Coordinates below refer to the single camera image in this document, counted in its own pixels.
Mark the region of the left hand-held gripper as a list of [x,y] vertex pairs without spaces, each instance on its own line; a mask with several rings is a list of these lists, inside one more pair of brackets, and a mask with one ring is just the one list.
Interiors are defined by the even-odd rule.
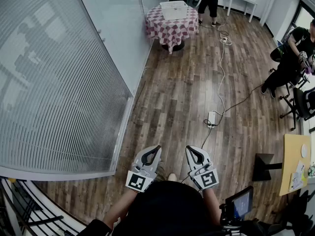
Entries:
[[128,171],[126,187],[138,191],[145,190],[157,177],[156,171],[161,158],[161,146],[147,147],[136,155],[131,171]]

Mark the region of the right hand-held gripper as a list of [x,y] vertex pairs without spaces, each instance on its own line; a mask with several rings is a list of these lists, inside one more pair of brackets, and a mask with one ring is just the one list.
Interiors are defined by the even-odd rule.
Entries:
[[196,146],[186,146],[185,152],[191,170],[189,177],[199,190],[212,188],[219,183],[217,170],[206,151]]

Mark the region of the white perforated plastic basket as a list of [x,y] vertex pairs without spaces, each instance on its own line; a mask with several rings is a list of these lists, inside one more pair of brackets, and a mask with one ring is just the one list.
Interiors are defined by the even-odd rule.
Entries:
[[178,20],[187,17],[188,5],[182,0],[161,2],[160,6],[165,20]]

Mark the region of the person's right forearm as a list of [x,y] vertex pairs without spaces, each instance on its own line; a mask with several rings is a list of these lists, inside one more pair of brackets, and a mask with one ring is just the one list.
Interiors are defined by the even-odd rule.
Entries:
[[221,209],[213,189],[204,189],[202,193],[204,203],[208,210],[212,223],[216,226],[220,226]]

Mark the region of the person's khaki shorts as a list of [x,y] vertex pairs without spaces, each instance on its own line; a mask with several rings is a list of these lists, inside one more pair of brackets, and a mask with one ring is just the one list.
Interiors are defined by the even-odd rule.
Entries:
[[164,170],[164,163],[162,161],[159,161],[157,165],[157,170],[156,170],[156,178],[154,182],[160,182],[160,181],[166,181],[168,179],[168,176]]

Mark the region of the person's black shirt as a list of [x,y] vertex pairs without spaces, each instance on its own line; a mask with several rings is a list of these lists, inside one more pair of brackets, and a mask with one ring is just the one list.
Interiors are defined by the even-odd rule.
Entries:
[[94,219],[77,236],[219,236],[203,193],[177,181],[153,182],[138,192],[125,218],[111,230]]

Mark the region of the black tablet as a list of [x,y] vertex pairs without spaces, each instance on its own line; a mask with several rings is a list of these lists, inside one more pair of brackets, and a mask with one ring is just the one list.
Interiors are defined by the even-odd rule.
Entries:
[[248,186],[242,191],[234,194],[225,200],[225,204],[234,205],[234,217],[245,216],[252,210],[253,204],[253,187]]

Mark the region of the black square table base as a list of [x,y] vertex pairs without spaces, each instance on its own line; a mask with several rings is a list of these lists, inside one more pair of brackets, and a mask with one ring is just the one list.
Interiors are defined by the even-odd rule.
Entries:
[[255,155],[252,181],[269,181],[271,180],[270,170],[282,168],[282,163],[271,164],[273,156],[273,154],[268,153],[257,153]]

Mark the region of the yellow wooden table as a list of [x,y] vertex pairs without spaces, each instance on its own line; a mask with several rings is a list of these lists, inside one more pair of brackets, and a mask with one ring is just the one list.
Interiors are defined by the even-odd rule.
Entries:
[[[301,146],[303,144],[306,144],[308,147],[308,155],[306,158],[301,156]],[[302,161],[305,164],[303,187],[306,187],[308,183],[308,169],[311,165],[311,138],[310,136],[305,135],[284,134],[282,180],[279,192],[280,196],[294,192],[289,192],[288,189],[291,174],[296,171],[299,161]]]

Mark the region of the paper sheets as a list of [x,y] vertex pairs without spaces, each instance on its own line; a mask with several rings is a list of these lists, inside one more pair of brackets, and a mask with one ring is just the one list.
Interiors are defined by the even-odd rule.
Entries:
[[298,162],[296,171],[291,174],[289,192],[298,190],[304,185],[304,170],[305,164],[302,161]]

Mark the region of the black round table base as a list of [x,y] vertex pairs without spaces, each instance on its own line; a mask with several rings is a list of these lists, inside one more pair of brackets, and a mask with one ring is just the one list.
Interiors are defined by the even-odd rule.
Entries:
[[[169,52],[171,53],[171,52],[179,51],[179,50],[183,49],[184,46],[185,46],[185,42],[182,40],[182,41],[181,41],[181,44],[175,45],[175,46],[173,47],[172,51],[169,51]],[[163,49],[167,50],[167,51],[169,50],[168,45],[162,45],[161,47],[162,47]]]

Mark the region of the round table with checkered cloth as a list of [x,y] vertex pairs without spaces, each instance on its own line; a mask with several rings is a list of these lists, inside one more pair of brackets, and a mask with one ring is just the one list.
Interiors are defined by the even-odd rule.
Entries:
[[145,26],[147,36],[157,39],[171,54],[175,47],[181,45],[191,35],[198,33],[198,13],[196,9],[189,6],[185,19],[166,20],[159,5],[146,14]]

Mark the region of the black metal rack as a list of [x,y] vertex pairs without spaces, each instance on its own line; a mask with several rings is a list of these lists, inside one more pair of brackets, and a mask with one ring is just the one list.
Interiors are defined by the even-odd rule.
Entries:
[[77,236],[85,228],[32,181],[0,177],[0,236]]

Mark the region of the dark framed window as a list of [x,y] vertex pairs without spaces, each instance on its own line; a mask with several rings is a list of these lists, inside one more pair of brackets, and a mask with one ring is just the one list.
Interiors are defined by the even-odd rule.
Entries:
[[311,21],[315,18],[315,12],[303,1],[299,1],[296,12],[293,16],[289,30],[296,27],[310,28]]

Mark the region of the black tablet mount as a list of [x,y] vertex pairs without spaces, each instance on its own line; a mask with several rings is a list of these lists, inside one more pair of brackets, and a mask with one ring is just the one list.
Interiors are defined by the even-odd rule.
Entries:
[[219,208],[221,209],[220,225],[222,230],[229,233],[230,236],[240,236],[245,217],[234,217],[234,205],[221,204]]

